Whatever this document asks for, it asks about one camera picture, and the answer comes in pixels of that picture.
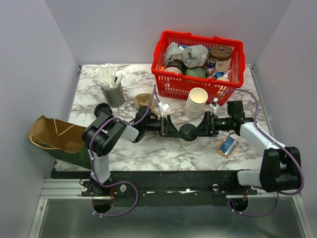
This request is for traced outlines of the brown lidded round box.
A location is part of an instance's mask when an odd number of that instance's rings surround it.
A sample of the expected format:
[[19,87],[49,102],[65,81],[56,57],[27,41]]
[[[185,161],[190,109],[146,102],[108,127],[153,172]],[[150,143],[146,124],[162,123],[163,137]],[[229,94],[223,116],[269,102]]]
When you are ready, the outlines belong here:
[[209,59],[215,64],[217,72],[224,72],[229,70],[233,50],[226,45],[214,45],[210,49]]

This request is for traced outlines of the red blue drink can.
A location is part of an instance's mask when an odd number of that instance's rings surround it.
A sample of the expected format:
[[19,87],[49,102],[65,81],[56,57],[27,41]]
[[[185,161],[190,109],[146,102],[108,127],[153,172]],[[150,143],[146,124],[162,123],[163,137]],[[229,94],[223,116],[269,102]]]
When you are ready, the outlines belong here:
[[214,77],[215,74],[216,74],[216,68],[215,67],[208,68],[208,76]]

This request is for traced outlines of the black lid on table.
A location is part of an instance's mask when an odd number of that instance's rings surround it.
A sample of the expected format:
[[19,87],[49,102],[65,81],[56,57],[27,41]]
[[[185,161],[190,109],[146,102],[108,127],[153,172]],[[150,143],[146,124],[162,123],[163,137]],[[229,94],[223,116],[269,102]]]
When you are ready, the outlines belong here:
[[111,107],[107,103],[98,104],[94,109],[94,115],[96,118],[102,114],[112,115]]

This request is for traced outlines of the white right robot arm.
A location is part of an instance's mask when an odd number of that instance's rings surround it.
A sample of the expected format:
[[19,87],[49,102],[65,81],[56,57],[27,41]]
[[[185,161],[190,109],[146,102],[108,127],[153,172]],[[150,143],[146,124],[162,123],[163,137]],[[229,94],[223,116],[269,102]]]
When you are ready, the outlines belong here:
[[304,185],[300,152],[274,140],[263,131],[254,118],[247,118],[241,101],[227,103],[227,118],[206,112],[202,122],[189,133],[190,138],[214,137],[220,131],[233,131],[248,141],[263,157],[258,170],[240,170],[228,181],[228,189],[239,194],[246,186],[260,188],[266,192],[284,195],[298,194]]

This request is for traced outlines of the green netted melon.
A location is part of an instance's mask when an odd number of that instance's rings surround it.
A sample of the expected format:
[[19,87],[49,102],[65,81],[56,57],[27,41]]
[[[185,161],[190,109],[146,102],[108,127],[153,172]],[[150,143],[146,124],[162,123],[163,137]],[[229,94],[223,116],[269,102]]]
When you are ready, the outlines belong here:
[[197,78],[205,78],[205,71],[201,67],[187,68],[184,75]]

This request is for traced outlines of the red plastic shopping basket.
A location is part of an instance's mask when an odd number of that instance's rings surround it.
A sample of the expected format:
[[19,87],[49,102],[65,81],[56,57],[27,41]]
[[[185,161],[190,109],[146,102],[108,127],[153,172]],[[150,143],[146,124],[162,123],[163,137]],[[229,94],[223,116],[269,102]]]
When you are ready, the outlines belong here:
[[[168,58],[168,46],[176,43],[180,48],[203,45],[208,50],[222,45],[232,50],[230,66],[224,71],[217,71],[215,64],[206,62],[201,67],[188,68],[175,53]],[[219,36],[203,37],[191,33],[163,31],[154,52],[152,74],[155,76],[158,92],[161,96],[187,100],[189,92],[196,87],[204,89],[210,103],[219,96],[218,103],[223,105],[232,95],[232,89],[239,89],[244,84],[245,71],[244,45],[241,41]]]

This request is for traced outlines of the blue orange card box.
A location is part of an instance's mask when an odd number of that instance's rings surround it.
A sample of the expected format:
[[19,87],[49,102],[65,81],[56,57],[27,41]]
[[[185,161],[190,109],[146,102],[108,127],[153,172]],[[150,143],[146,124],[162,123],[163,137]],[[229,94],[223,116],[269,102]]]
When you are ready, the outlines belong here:
[[229,158],[237,149],[239,142],[231,136],[226,137],[219,147],[217,153],[225,158]]

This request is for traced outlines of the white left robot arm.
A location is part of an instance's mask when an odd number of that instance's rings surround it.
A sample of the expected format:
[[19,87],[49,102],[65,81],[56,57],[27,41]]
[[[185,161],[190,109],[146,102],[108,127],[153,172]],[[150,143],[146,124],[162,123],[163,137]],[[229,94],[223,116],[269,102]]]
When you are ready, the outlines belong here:
[[170,138],[182,137],[172,124],[169,115],[159,118],[147,106],[138,109],[131,123],[114,117],[110,106],[106,103],[97,105],[94,114],[96,119],[85,129],[82,140],[90,152],[91,177],[95,180],[93,191],[99,196],[109,192],[110,184],[107,181],[111,177],[109,154],[119,139],[137,143],[143,139],[146,132],[154,132]]

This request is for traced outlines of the cream pump lotion bottle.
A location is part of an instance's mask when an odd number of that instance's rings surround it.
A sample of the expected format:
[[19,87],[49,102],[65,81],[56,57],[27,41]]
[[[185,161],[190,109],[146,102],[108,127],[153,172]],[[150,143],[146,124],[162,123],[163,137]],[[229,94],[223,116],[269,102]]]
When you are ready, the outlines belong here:
[[225,72],[217,72],[216,73],[216,80],[217,81],[226,81],[229,82],[229,75],[231,73],[231,70],[226,70]]

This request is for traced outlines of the black plastic cup lid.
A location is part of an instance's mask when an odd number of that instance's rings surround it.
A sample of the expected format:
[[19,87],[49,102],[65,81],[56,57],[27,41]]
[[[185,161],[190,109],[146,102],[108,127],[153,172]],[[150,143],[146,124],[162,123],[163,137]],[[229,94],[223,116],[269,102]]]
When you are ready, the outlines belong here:
[[196,129],[196,127],[193,124],[186,123],[180,127],[179,132],[182,134],[183,138],[194,138],[196,139],[197,136],[192,136],[192,131]]

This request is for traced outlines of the brown cardboard cup carrier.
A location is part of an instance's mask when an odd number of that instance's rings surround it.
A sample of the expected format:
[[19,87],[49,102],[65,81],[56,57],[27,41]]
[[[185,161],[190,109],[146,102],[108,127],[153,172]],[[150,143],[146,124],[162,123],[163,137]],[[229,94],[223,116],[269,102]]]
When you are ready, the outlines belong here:
[[[135,108],[139,109],[141,106],[148,106],[150,104],[150,100],[151,100],[151,93],[142,93],[142,94],[138,94],[135,97]],[[158,119],[158,113],[155,110],[155,106],[156,106],[156,102],[155,99],[152,100],[152,104],[150,106],[151,109],[151,119]]]

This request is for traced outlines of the grey plastic mailer bag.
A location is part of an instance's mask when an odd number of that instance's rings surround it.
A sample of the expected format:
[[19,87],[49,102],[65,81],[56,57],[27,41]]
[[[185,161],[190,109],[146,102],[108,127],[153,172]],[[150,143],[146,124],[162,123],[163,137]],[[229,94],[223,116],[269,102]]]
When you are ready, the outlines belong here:
[[203,45],[183,47],[172,42],[164,54],[163,65],[166,66],[172,60],[180,60],[186,67],[194,68],[203,66],[209,59],[209,51]]

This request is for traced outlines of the black labelled tub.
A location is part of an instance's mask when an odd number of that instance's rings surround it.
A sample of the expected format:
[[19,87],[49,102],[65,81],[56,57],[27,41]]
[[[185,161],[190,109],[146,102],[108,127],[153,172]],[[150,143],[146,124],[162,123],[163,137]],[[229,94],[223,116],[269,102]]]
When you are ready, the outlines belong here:
[[168,61],[167,64],[164,67],[164,71],[166,72],[172,72],[176,74],[184,74],[186,70],[186,66],[181,60],[181,54],[174,54],[172,55]]

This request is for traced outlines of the stack of paper cups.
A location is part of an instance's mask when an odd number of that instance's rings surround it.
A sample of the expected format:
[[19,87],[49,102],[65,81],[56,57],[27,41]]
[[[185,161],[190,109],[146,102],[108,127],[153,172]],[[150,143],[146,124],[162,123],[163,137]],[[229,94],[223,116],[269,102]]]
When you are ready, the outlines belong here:
[[186,102],[186,114],[188,119],[195,119],[206,104],[209,96],[203,88],[193,88]]

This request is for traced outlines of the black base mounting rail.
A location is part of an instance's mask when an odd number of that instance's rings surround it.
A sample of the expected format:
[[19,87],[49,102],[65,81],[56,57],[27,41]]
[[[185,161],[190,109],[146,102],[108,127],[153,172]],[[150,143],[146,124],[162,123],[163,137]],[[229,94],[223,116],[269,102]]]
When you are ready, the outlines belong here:
[[225,206],[229,197],[247,198],[257,192],[241,186],[235,171],[113,171],[102,187],[92,178],[84,182],[82,196],[107,200],[116,207]]

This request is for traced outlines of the brown green paper bag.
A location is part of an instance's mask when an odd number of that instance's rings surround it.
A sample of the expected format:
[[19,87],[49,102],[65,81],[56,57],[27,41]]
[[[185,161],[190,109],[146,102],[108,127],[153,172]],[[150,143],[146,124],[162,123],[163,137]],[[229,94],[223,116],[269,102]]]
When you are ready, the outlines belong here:
[[28,138],[54,158],[85,169],[91,168],[90,155],[82,140],[85,127],[41,116],[33,123]]

